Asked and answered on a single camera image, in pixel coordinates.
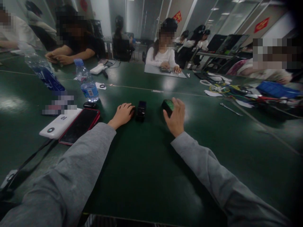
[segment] hand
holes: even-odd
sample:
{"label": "hand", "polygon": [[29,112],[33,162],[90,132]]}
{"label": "hand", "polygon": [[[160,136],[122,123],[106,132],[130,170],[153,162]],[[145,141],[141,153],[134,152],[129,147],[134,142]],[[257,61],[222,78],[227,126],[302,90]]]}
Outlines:
{"label": "hand", "polygon": [[123,103],[122,105],[119,105],[117,108],[117,112],[114,115],[114,118],[109,121],[108,125],[116,130],[121,125],[124,125],[129,122],[129,120],[134,114],[134,111],[132,111],[134,107],[135,106],[132,106],[131,103]]}
{"label": "hand", "polygon": [[170,65],[167,61],[164,61],[161,63],[160,67],[166,68],[166,69],[170,69]]}
{"label": "hand", "polygon": [[168,117],[166,110],[163,110],[163,114],[168,129],[174,137],[177,138],[182,132],[184,132],[185,104],[180,99],[173,98],[172,101],[175,108],[170,118]]}
{"label": "hand", "polygon": [[53,58],[55,56],[54,52],[49,52],[45,55],[45,57],[47,58],[47,60],[51,63],[57,64],[57,61],[55,61]]}
{"label": "hand", "polygon": [[175,67],[174,67],[174,72],[175,72],[175,73],[181,73],[182,70],[180,69],[179,66],[175,66]]}
{"label": "hand", "polygon": [[286,76],[277,81],[279,84],[288,84],[292,80],[292,76]]}
{"label": "hand", "polygon": [[74,62],[74,59],[72,57],[66,55],[56,55],[53,58],[57,59],[62,65],[70,65]]}

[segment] printed number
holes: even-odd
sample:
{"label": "printed number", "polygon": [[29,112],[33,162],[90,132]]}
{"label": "printed number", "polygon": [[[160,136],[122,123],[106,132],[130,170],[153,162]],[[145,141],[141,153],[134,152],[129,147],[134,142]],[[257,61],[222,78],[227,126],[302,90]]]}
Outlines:
{"label": "printed number", "polygon": [[92,90],[87,90],[89,96],[94,96],[94,93],[92,92]]}

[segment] green-screen device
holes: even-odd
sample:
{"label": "green-screen device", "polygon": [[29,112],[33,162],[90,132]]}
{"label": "green-screen device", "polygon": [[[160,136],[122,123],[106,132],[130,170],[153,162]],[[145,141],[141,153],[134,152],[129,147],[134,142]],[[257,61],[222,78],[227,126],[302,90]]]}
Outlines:
{"label": "green-screen device", "polygon": [[170,99],[165,99],[162,103],[162,108],[166,110],[168,117],[170,118],[171,114],[173,113],[173,110],[175,108],[173,101]]}

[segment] red sign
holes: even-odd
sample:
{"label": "red sign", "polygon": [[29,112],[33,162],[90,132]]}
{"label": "red sign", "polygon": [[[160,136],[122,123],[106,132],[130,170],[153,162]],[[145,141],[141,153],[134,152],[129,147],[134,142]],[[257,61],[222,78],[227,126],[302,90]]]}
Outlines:
{"label": "red sign", "polygon": [[177,21],[177,23],[179,23],[182,20],[181,17],[181,12],[179,11],[174,17],[173,19],[175,19]]}
{"label": "red sign", "polygon": [[85,0],[80,0],[80,5],[81,8],[83,9],[84,12],[87,11],[87,2]]}
{"label": "red sign", "polygon": [[260,23],[258,23],[255,27],[255,31],[254,33],[260,31],[261,29],[265,28],[268,24],[269,21],[269,17],[267,17],[265,20],[261,21]]}

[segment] water bottle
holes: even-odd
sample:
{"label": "water bottle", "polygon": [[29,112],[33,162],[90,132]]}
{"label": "water bottle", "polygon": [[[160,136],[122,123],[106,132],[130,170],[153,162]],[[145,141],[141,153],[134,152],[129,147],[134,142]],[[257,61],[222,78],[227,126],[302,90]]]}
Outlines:
{"label": "water bottle", "polygon": [[26,42],[18,42],[18,47],[25,54],[25,63],[38,75],[49,90],[65,91],[46,59],[37,55],[35,49]]}
{"label": "water bottle", "polygon": [[96,102],[99,100],[99,93],[96,87],[96,83],[89,72],[84,66],[82,59],[74,60],[76,68],[77,80],[80,84],[81,90],[88,102]]}

